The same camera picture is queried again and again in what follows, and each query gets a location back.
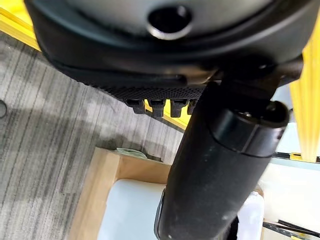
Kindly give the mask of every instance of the white object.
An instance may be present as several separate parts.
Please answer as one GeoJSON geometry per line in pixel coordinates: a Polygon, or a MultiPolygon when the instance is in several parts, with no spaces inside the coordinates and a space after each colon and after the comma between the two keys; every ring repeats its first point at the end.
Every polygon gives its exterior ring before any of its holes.
{"type": "Polygon", "coordinates": [[[98,240],[157,240],[154,223],[164,184],[118,180],[110,190],[98,240]]]}
{"type": "Polygon", "coordinates": [[[250,193],[238,212],[237,240],[260,240],[265,201],[256,191],[250,193]]]}

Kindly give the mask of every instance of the striped carpet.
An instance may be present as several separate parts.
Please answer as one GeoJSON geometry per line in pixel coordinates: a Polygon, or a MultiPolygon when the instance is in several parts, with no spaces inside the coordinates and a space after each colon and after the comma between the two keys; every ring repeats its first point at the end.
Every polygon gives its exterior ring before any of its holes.
{"type": "Polygon", "coordinates": [[[71,80],[0,32],[0,240],[66,240],[94,147],[170,163],[182,133],[71,80]]]}

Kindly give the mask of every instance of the black mesh fabric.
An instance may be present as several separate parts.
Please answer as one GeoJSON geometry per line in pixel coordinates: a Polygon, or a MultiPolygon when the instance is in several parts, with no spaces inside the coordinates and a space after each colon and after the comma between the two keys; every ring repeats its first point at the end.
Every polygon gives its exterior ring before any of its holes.
{"type": "Polygon", "coordinates": [[[205,87],[205,85],[183,88],[106,87],[103,90],[118,99],[126,100],[199,99],[205,87]]]}

